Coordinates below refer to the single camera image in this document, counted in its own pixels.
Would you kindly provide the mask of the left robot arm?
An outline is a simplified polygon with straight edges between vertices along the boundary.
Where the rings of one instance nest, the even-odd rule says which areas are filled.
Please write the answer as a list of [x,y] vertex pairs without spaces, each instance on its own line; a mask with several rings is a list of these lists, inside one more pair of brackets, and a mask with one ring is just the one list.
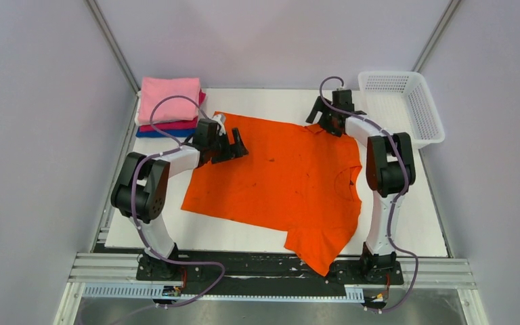
[[110,204],[128,218],[144,246],[137,277],[171,280],[189,262],[174,257],[177,244],[166,228],[163,209],[173,176],[207,163],[217,164],[248,155],[240,130],[225,126],[223,114],[199,120],[195,133],[174,149],[156,154],[130,152],[113,187]]

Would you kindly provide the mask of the orange t-shirt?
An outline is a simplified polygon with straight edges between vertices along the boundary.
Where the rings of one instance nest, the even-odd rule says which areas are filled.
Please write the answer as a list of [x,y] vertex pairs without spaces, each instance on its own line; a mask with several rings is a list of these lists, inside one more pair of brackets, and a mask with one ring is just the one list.
[[185,211],[286,232],[284,247],[321,276],[349,243],[362,201],[358,143],[319,125],[226,114],[248,154],[193,171]]

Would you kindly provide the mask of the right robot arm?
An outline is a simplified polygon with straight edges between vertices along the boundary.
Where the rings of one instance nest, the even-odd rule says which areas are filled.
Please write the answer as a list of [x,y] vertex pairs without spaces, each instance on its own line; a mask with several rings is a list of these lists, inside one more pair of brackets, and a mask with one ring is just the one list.
[[366,283],[393,279],[399,252],[393,242],[394,228],[404,196],[416,179],[410,135],[390,133],[365,112],[355,110],[348,89],[333,91],[331,100],[319,95],[306,121],[316,121],[332,135],[347,135],[365,145],[366,181],[374,202],[355,275]]

